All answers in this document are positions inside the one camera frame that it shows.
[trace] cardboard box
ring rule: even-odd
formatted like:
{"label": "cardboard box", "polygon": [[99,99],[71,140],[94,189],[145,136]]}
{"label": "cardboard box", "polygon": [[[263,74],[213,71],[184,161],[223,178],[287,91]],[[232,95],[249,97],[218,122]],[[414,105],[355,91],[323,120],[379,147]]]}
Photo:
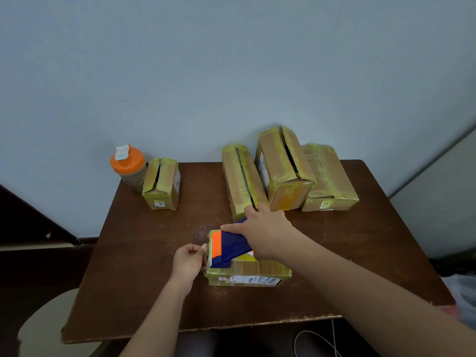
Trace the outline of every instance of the cardboard box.
{"label": "cardboard box", "polygon": [[233,221],[245,216],[248,205],[258,208],[259,203],[268,204],[253,158],[244,145],[228,145],[221,150],[223,174],[227,185]]}
{"label": "cardboard box", "polygon": [[[216,230],[210,231],[208,238]],[[231,268],[210,268],[211,248],[208,248],[205,277],[210,286],[276,287],[292,276],[292,271],[273,260],[257,261],[253,252],[231,260]]]}
{"label": "cardboard box", "polygon": [[259,134],[255,164],[271,210],[299,208],[316,182],[298,138],[282,125]]}
{"label": "cardboard box", "polygon": [[142,196],[150,208],[177,210],[179,191],[179,163],[165,157],[152,159],[142,188]]}
{"label": "cardboard box", "polygon": [[316,183],[301,206],[303,212],[348,210],[358,202],[357,193],[334,148],[307,144],[302,149],[316,176]]}

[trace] white wall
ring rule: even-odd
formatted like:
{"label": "white wall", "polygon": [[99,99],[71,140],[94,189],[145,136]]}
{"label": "white wall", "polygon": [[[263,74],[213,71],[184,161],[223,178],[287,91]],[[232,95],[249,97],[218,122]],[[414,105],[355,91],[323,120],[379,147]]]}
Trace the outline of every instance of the white wall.
{"label": "white wall", "polygon": [[219,161],[277,122],[391,193],[476,115],[475,0],[0,0],[0,184],[97,236],[116,145]]}
{"label": "white wall", "polygon": [[391,199],[430,258],[476,247],[476,130]]}

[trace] brown table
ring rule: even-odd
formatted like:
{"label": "brown table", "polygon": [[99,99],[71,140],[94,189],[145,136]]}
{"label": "brown table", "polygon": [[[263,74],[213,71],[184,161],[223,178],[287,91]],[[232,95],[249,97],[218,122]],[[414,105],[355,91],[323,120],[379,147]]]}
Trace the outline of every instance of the brown table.
{"label": "brown table", "polygon": [[[300,231],[331,251],[436,306],[449,291],[365,163],[342,164],[360,197],[344,212],[286,212]],[[177,211],[155,210],[121,182],[63,332],[67,343],[130,337],[167,282],[175,250],[203,242],[231,222],[221,163],[180,163]],[[180,330],[255,326],[339,317],[297,273],[276,288],[210,287],[199,275]]]}

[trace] bottle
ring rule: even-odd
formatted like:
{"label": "bottle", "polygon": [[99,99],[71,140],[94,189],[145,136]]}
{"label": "bottle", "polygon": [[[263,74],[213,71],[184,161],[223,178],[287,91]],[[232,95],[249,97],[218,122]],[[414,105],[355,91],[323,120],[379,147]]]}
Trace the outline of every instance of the bottle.
{"label": "bottle", "polygon": [[142,186],[147,173],[146,159],[139,149],[130,145],[116,147],[112,155],[111,167],[124,180],[134,194],[142,194]]}

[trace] forearm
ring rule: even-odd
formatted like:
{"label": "forearm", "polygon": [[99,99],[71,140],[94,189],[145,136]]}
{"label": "forearm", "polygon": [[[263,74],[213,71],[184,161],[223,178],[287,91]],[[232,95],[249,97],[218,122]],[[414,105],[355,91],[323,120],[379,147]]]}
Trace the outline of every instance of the forearm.
{"label": "forearm", "polygon": [[121,357],[174,355],[186,287],[169,280]]}
{"label": "forearm", "polygon": [[302,234],[282,262],[308,279],[382,356],[468,356],[476,333]]}

